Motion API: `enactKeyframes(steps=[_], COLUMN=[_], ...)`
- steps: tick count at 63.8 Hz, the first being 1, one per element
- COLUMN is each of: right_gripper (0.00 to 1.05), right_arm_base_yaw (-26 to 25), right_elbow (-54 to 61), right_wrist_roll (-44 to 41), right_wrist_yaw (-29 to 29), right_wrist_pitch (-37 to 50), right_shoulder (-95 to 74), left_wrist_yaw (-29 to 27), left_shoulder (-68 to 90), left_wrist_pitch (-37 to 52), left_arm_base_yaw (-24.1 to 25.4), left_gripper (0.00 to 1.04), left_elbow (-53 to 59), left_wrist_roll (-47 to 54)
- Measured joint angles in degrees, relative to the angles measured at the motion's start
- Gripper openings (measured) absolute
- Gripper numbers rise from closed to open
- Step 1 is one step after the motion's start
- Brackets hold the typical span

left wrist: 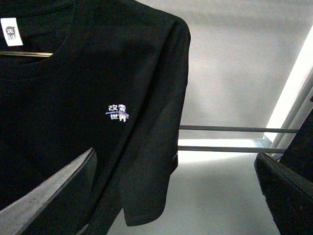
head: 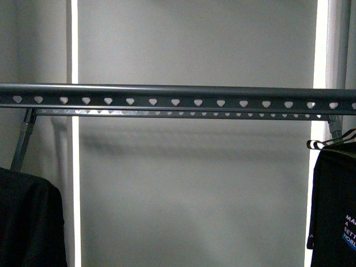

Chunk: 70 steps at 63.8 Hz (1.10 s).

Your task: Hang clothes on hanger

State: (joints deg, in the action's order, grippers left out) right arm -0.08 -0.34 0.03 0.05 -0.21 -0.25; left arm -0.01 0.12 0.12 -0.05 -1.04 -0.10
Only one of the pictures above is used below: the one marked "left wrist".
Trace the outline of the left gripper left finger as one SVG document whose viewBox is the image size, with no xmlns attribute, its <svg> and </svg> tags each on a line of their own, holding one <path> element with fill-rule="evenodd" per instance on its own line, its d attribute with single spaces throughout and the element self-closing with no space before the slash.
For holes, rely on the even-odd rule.
<svg viewBox="0 0 313 235">
<path fill-rule="evenodd" d="M 96 152 L 90 148 L 0 212 L 2 235 L 80 235 L 93 184 Z"/>
</svg>

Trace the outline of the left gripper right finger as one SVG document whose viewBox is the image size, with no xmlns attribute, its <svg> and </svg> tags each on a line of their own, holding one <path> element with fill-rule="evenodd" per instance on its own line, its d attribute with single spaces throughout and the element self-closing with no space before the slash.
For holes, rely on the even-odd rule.
<svg viewBox="0 0 313 235">
<path fill-rule="evenodd" d="M 258 182 L 282 235 L 313 233 L 313 184 L 264 153 L 254 162 Z"/>
</svg>

